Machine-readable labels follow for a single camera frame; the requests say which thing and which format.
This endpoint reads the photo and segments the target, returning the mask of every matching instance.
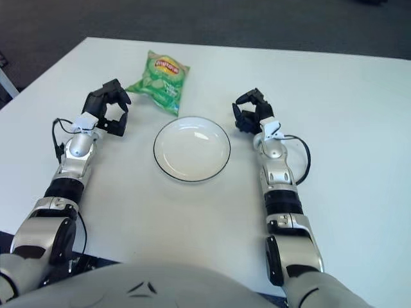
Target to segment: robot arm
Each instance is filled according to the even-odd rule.
[[[251,102],[255,112],[241,111]],[[281,286],[290,307],[369,307],[337,279],[324,273],[319,248],[307,216],[302,211],[297,182],[287,165],[286,136],[271,106],[258,89],[232,104],[236,126],[255,135],[254,149],[261,166],[260,182],[267,210],[267,274]]]
[[[118,103],[119,121],[105,118],[106,104]],[[122,136],[131,104],[117,80],[87,96],[82,114],[72,125],[74,137],[56,147],[61,163],[47,188],[18,229],[9,254],[0,255],[0,304],[39,287],[55,267],[71,259],[76,218],[91,173],[96,141],[104,131]]]

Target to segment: white table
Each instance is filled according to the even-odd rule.
[[[74,119],[87,94],[106,81],[118,78],[126,87],[140,79],[149,49],[191,66],[180,116],[221,125],[231,139],[231,159],[205,183],[167,177],[155,164],[152,145],[174,117],[130,95],[126,134],[102,140],[83,196],[87,253],[121,262],[205,266],[252,290],[282,295],[266,277],[265,209],[252,136],[237,132],[231,111],[239,95],[259,87],[282,131],[310,146],[311,173],[299,194],[326,271],[372,305],[408,305],[406,60],[88,38],[0,112],[2,231],[17,231],[57,168],[52,120]],[[116,116],[113,108],[109,113]],[[297,143],[289,145],[298,177],[304,152]],[[83,240],[78,233],[77,250]]]

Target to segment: green chip bag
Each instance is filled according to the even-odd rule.
[[[129,86],[126,91],[151,96],[161,108],[179,115],[182,86],[189,67],[166,55],[148,52],[143,79]]]

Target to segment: floor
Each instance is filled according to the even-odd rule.
[[[0,0],[0,52],[16,87],[88,36],[411,60],[410,16],[409,0]],[[11,240],[0,232],[0,253]]]

